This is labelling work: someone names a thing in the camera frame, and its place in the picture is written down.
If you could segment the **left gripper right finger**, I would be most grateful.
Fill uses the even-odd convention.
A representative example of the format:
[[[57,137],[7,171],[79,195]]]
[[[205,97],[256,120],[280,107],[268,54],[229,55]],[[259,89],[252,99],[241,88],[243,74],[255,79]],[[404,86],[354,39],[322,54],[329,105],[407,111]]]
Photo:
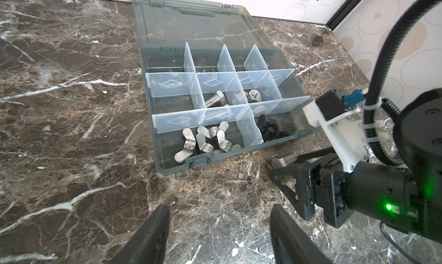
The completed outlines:
[[[270,213],[270,236],[277,264],[331,263],[279,204]]]

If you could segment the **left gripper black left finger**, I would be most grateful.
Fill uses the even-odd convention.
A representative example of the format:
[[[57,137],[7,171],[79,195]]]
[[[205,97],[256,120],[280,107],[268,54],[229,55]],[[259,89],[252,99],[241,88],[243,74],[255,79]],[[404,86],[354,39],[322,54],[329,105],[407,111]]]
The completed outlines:
[[[110,259],[111,264],[162,264],[170,228],[170,208],[159,205]]]

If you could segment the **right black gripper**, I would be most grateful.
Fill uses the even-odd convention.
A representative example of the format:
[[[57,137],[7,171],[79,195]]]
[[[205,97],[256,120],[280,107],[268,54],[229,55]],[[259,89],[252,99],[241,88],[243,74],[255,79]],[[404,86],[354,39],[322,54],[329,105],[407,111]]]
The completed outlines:
[[[270,171],[270,179],[283,192],[303,220],[323,209],[325,221],[341,227],[354,212],[396,229],[418,229],[420,196],[407,168],[359,162],[352,173],[333,148],[297,155],[297,161]]]

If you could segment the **black hex bolt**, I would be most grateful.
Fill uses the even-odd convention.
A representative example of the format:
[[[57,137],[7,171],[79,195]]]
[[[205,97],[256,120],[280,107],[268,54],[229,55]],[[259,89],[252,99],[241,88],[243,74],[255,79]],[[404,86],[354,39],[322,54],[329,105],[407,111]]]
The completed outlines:
[[[261,131],[262,138],[265,142],[287,137],[289,133],[275,119],[270,118],[266,114],[262,114],[257,120],[257,126]]]

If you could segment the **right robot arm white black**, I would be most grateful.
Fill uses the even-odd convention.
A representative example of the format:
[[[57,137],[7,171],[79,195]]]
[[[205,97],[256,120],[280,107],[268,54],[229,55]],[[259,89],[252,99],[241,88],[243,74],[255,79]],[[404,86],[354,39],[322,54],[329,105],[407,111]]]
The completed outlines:
[[[327,151],[316,162],[272,170],[270,179],[304,220],[320,207],[326,223],[338,228],[359,212],[441,242],[441,89],[422,93],[401,112],[393,138],[405,168],[361,161],[346,173],[338,155]]]

